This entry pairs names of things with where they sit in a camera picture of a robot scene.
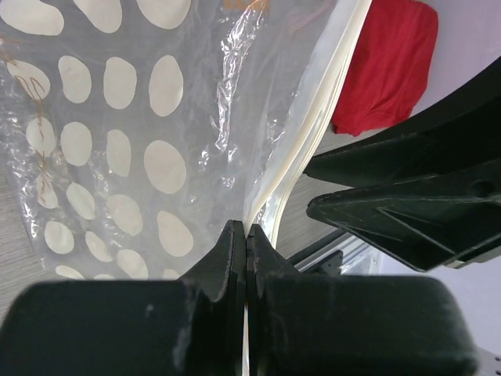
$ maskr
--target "clear plastic sheet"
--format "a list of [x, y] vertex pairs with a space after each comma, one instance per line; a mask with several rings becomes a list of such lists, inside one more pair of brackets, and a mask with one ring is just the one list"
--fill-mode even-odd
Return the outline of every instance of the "clear plastic sheet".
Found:
[[[228, 0], [176, 0], [176, 12], [186, 3], [189, 10], [172, 27], [175, 12], [159, 21], [162, 13], [145, 12], [147, 2], [140, 0], [52, 0], [44, 2], [54, 7], [49, 12], [38, 0], [2, 0], [2, 158], [44, 267], [74, 278], [169, 278], [203, 257], [228, 219], [252, 212], [244, 205], [254, 201], [277, 144], [295, 132], [286, 126], [289, 110], [301, 90], [312, 89], [299, 86], [301, 77], [332, 56], [315, 46], [330, 17], [348, 2], [258, 0], [242, 9], [242, 2]], [[25, 18], [13, 21], [20, 6]], [[52, 34], [34, 33], [23, 20]], [[63, 78], [64, 56], [84, 68], [74, 64], [77, 74]], [[158, 114], [150, 87], [158, 83], [152, 72], [165, 56], [175, 58], [182, 89], [164, 67], [167, 77], [156, 92], [168, 95]], [[126, 63], [113, 65], [116, 58]], [[85, 68], [92, 82], [87, 97]], [[109, 83], [113, 70], [124, 76]], [[68, 95], [75, 86], [79, 90]], [[67, 128], [74, 122], [90, 131], [90, 150], [81, 126]], [[115, 140], [115, 164], [108, 162], [110, 131], [130, 142], [129, 169], [123, 136]], [[152, 180], [145, 169], [145, 154], [158, 141], [168, 150], [153, 170], [180, 186], [170, 181], [166, 188], [162, 176]], [[128, 199], [114, 202], [118, 196]]]

